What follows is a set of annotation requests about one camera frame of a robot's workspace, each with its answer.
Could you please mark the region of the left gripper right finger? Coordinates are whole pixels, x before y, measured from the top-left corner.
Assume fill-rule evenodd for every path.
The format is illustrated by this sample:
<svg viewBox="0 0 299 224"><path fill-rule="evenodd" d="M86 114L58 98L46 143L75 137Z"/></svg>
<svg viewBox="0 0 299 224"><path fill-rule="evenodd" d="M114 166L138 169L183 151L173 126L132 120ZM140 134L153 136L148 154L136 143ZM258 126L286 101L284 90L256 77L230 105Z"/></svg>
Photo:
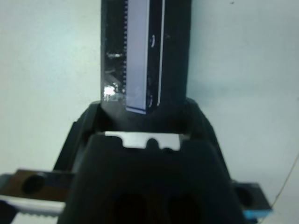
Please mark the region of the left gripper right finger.
<svg viewBox="0 0 299 224"><path fill-rule="evenodd" d="M187 98L184 106L184 119L186 121L186 133L191 139L207 140L214 147L217 158L220 161L224 173L231 180L224 156L218 143L213 126L206 118L195 100Z"/></svg>

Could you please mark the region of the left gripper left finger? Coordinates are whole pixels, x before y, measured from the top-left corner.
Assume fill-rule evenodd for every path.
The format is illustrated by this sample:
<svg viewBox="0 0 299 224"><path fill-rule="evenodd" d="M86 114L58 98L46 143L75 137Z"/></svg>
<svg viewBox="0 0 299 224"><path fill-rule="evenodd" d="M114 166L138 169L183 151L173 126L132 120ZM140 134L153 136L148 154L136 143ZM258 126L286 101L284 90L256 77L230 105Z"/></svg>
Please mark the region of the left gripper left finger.
<svg viewBox="0 0 299 224"><path fill-rule="evenodd" d="M92 102L73 122L54 165L54 171L73 171L78 157L84 151L89 137L96 132L98 119L101 112L100 101Z"/></svg>

